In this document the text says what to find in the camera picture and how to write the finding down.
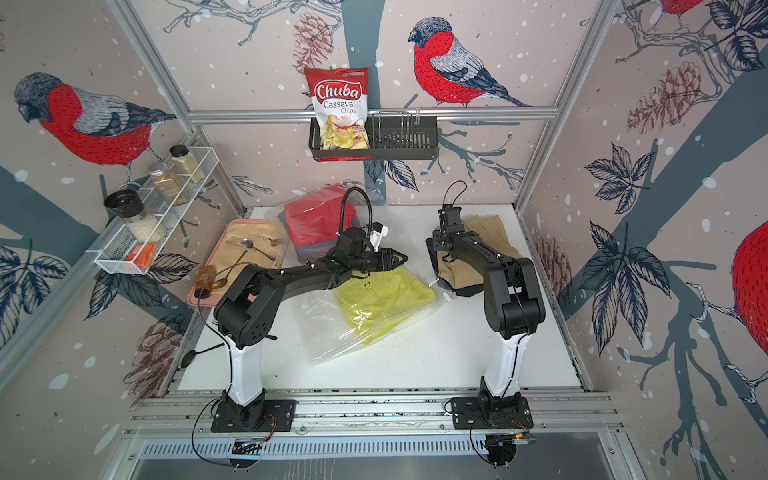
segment red bird illustration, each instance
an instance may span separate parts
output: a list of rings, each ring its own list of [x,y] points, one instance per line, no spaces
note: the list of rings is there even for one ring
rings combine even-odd
[[[697,320],[703,322],[710,308],[732,316],[746,327],[755,343],[768,354],[768,222],[742,240],[733,258],[732,275],[733,296],[736,299],[734,308],[723,308],[707,302],[701,285],[688,283],[699,291],[704,302],[704,313]],[[735,365],[726,365],[726,368],[733,370],[750,389],[750,397],[741,399],[755,403],[755,390],[768,379],[768,372],[749,380]]]
[[[482,60],[468,52],[451,33],[444,18],[429,17],[413,27],[408,41],[413,48],[416,80],[441,103],[464,104],[476,98],[502,98],[518,107],[528,105],[510,97],[507,89],[491,77]]]
[[[14,92],[18,111],[27,123],[39,120],[70,152],[100,165],[125,165],[149,146],[154,130],[175,115],[140,107],[114,95],[92,94],[47,73],[22,79]]]
[[[661,18],[664,17],[665,13],[671,13],[673,15],[677,15],[677,24],[679,25],[675,31],[672,33],[677,33],[679,30],[687,29],[689,25],[683,25],[683,13],[687,12],[688,10],[691,10],[696,5],[699,5],[703,0],[642,0],[641,2],[638,2],[631,7],[629,7],[627,10],[631,10],[633,8],[637,8],[640,5],[644,5],[648,2],[653,2],[658,4],[661,7],[661,15],[659,15],[659,19],[656,20],[656,22],[650,27],[651,30],[656,30],[656,25],[660,22]]]

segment vent grille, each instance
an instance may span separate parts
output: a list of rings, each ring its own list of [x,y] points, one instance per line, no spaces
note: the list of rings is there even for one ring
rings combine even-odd
[[[480,453],[485,436],[472,439]],[[311,458],[374,457],[400,455],[474,455],[469,435],[397,435],[361,437],[272,438],[265,445],[253,439],[195,439],[197,451],[206,458],[268,458],[302,460]],[[189,439],[148,439],[141,458],[196,458]]]

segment black metal basket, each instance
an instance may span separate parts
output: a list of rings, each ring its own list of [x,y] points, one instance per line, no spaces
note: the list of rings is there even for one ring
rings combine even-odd
[[[321,150],[317,119],[310,125],[310,150],[317,161],[432,160],[438,155],[437,117],[371,115],[366,133],[373,148]]]

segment glass jar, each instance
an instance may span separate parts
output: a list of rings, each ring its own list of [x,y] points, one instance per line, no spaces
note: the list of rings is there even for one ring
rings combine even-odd
[[[161,162],[155,162],[148,168],[152,176],[154,189],[163,197],[166,204],[176,207],[190,201],[187,194],[181,191],[181,185],[173,172]]]
[[[136,190],[118,190],[104,199],[104,206],[122,218],[131,234],[142,243],[157,243],[167,233],[160,219],[144,209]]]
[[[176,168],[187,175],[190,175],[190,182],[196,184],[205,180],[205,172],[199,167],[200,162],[192,155],[186,145],[174,145],[170,148],[170,155],[174,159]]]

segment spice jar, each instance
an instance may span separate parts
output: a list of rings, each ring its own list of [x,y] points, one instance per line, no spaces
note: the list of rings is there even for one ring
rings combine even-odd
[[[198,168],[200,162],[192,155],[186,145],[174,145],[170,148],[170,154],[174,159],[176,168],[180,172],[190,175],[190,182],[196,184],[201,180],[205,180],[205,172],[202,168]]]
[[[216,267],[205,265],[197,272],[197,279],[194,282],[194,297],[208,298],[213,289],[214,278],[216,277]]]
[[[168,167],[164,164],[155,162],[149,166],[148,171],[152,176],[154,189],[157,190],[161,197],[163,197],[165,203],[172,207],[176,207],[178,205],[184,205],[186,202],[190,201],[187,194],[181,191],[181,185],[179,185],[176,175],[168,170]]]
[[[158,217],[144,209],[136,190],[118,190],[104,199],[104,206],[125,221],[125,226],[136,240],[142,243],[157,243],[165,237],[165,225],[160,223]]]

